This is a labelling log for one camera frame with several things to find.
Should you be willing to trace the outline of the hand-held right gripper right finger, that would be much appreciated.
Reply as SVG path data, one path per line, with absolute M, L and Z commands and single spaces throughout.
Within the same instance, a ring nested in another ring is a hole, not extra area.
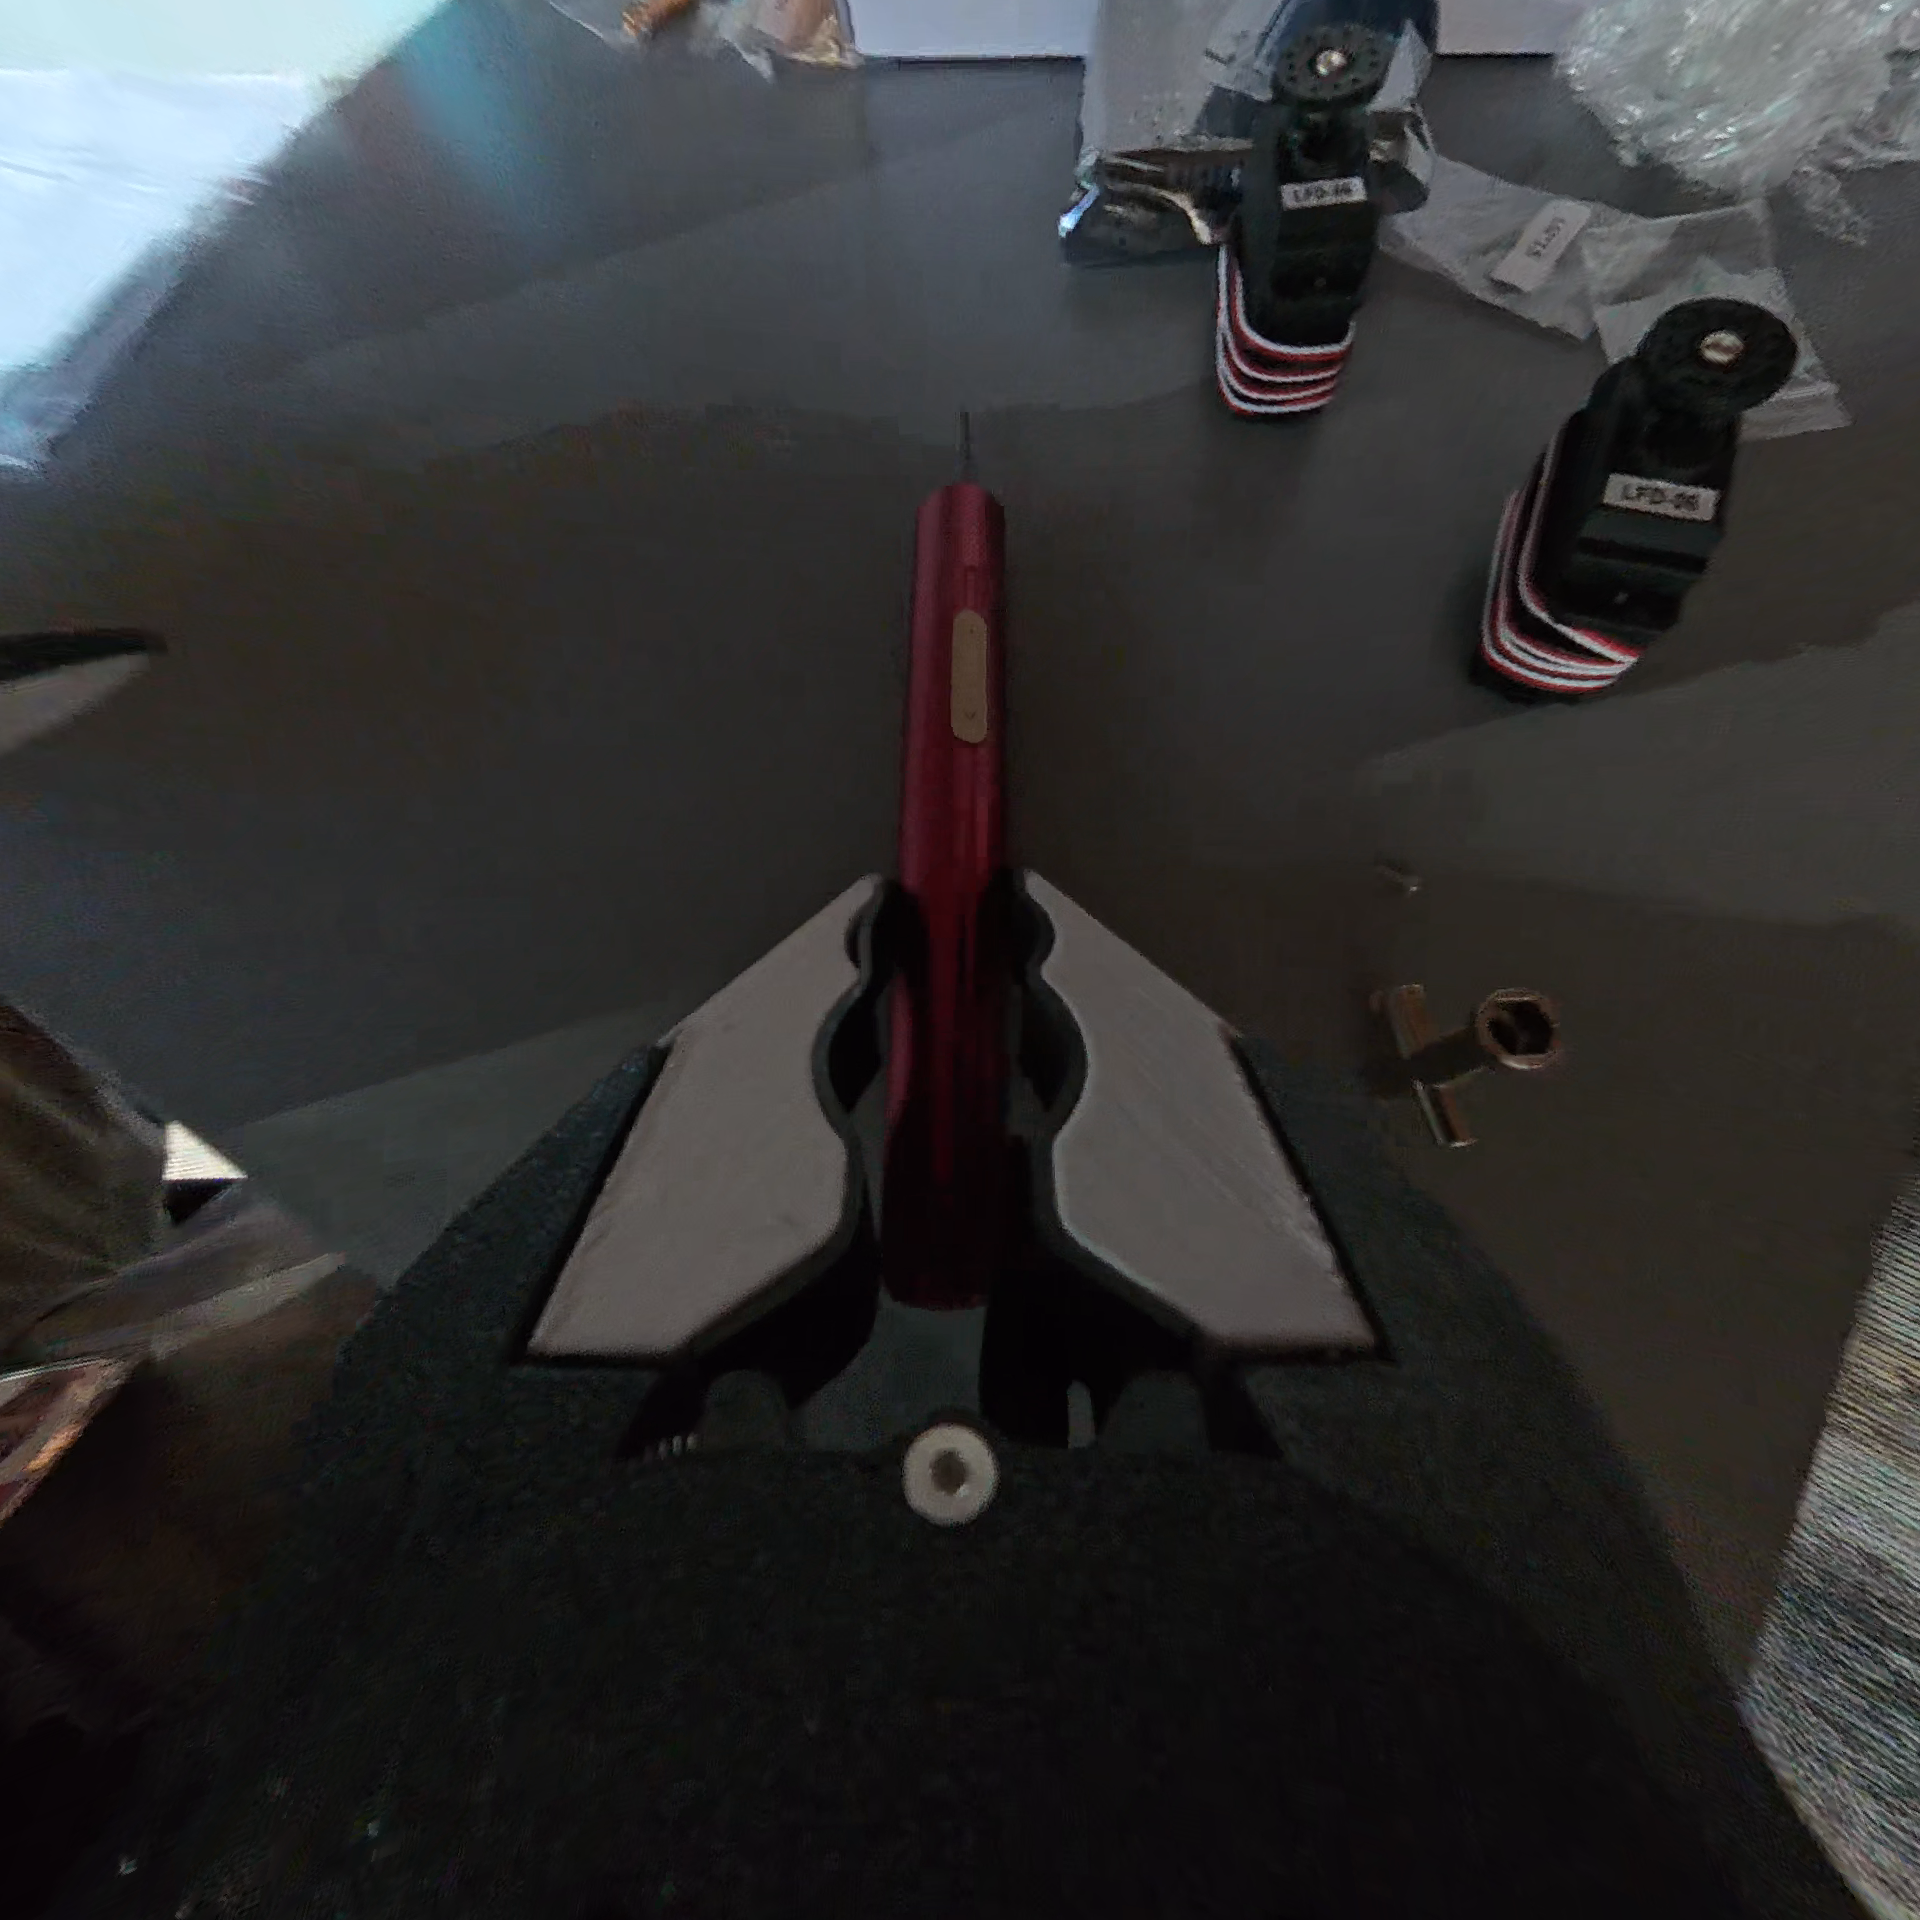
M 1357 1358 L 1377 1325 L 1237 1029 L 1060 886 L 1018 880 L 1037 1222 L 1090 1281 L 1229 1358 Z

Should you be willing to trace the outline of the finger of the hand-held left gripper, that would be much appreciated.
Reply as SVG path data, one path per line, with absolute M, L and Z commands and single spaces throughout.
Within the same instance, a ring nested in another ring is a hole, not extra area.
M 141 628 L 2 635 L 2 755 L 73 725 L 165 652 L 163 635 Z

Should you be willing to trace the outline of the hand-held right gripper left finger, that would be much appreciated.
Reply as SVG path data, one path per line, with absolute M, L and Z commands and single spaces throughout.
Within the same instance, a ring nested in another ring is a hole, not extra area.
M 887 901 L 854 880 L 668 1032 L 533 1323 L 538 1360 L 686 1360 L 854 1244 Z

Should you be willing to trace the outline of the red electric screwdriver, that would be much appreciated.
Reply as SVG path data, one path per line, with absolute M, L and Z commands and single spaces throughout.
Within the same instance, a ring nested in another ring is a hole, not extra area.
M 987 1301 L 1011 1160 L 1003 507 L 956 436 L 917 520 L 882 1132 L 882 1278 L 922 1310 Z

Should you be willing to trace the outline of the small metal wrench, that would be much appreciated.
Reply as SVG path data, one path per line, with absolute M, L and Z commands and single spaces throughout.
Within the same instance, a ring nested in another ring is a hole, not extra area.
M 1459 1090 L 1487 1072 L 1547 1072 L 1566 1053 L 1554 1002 L 1532 990 L 1484 997 L 1462 1024 L 1441 1032 L 1421 984 L 1399 984 L 1371 997 L 1382 1050 L 1373 1068 L 1381 1098 L 1406 1099 L 1436 1145 L 1476 1142 Z

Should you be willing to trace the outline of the black servo motor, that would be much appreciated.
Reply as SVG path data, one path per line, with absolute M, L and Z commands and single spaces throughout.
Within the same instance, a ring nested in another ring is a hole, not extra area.
M 1747 417 L 1797 357 L 1763 305 L 1698 297 L 1601 373 L 1505 502 L 1476 683 L 1517 705 L 1583 705 L 1644 661 L 1721 544 Z
M 1214 370 L 1237 418 L 1306 418 L 1337 395 L 1381 226 L 1426 200 L 1423 114 L 1381 105 L 1418 42 L 1346 19 L 1277 52 L 1217 249 Z

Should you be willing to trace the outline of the clear labelled plastic bag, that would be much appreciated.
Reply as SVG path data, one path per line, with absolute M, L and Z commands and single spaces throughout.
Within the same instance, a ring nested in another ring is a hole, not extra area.
M 1791 306 L 1759 201 L 1650 219 L 1436 160 L 1426 201 L 1382 221 L 1381 252 L 1513 318 L 1596 338 L 1611 364 L 1671 306 L 1756 305 L 1788 324 L 1797 358 L 1749 417 L 1747 436 L 1780 442 L 1851 422 Z

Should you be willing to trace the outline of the clear bubble wrap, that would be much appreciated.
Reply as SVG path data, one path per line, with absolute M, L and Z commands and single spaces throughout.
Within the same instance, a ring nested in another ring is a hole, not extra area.
M 1588 4 L 1551 69 L 1621 163 L 1723 201 L 1785 194 L 1869 236 L 1844 177 L 1916 165 L 1916 3 Z

